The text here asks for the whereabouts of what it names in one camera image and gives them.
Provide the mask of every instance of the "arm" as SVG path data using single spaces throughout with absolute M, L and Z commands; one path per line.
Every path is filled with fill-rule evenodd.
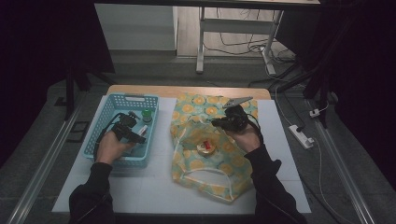
M 108 177 L 111 164 L 134 143 L 123 144 L 113 132 L 108 132 L 100 142 L 96 162 L 84 185 L 76 187 L 69 198 L 69 223 L 115 223 Z
M 256 223 L 306 223 L 296 209 L 294 198 L 286 192 L 276 176 L 281 161 L 272 161 L 264 144 L 250 125 L 241 133 L 226 132 L 236 144 L 246 151 L 256 188 Z

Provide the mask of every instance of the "white power strip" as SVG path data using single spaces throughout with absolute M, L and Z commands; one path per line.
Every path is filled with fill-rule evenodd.
M 311 148 L 314 145 L 314 139 L 307 138 L 303 132 L 297 132 L 297 128 L 297 125 L 289 126 L 289 130 L 293 133 L 293 135 L 297 138 L 301 145 L 305 149 Z

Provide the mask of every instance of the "person's left hand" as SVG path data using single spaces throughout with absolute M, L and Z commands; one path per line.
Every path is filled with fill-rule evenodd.
M 112 164 L 118 159 L 122 152 L 128 148 L 134 147 L 136 143 L 121 143 L 113 131 L 106 133 L 99 144 L 96 162 Z

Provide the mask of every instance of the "blue plastic basket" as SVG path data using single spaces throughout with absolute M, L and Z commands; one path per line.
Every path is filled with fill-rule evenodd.
M 145 168 L 148 165 L 152 134 L 158 117 L 158 100 L 158 96 L 148 94 L 112 93 L 104 96 L 96 110 L 92 125 L 82 145 L 82 147 L 85 147 L 84 157 L 93 161 L 96 140 L 114 116 L 118 113 L 128 114 L 129 111 L 133 111 L 140 119 L 136 120 L 137 123 L 132 128 L 132 131 L 138 133 L 144 125 L 147 125 L 148 129 L 144 135 L 146 141 L 144 144 L 136 144 L 130 152 L 125 152 L 121 158 L 113 162 L 113 166 Z M 145 123 L 141 118 L 142 111 L 145 109 L 151 110 L 152 121 L 149 124 Z

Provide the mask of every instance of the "black long-sleeve shirt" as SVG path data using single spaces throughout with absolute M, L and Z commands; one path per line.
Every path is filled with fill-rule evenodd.
M 272 161 L 265 145 L 249 152 L 245 157 L 253 168 L 251 178 L 256 188 L 254 223 L 306 223 L 304 216 L 296 209 L 296 201 L 276 177 L 281 161 Z M 93 164 L 87 183 L 78 186 L 70 195 L 69 223 L 115 223 L 112 198 L 108 193 L 111 170 L 112 167 L 108 164 Z

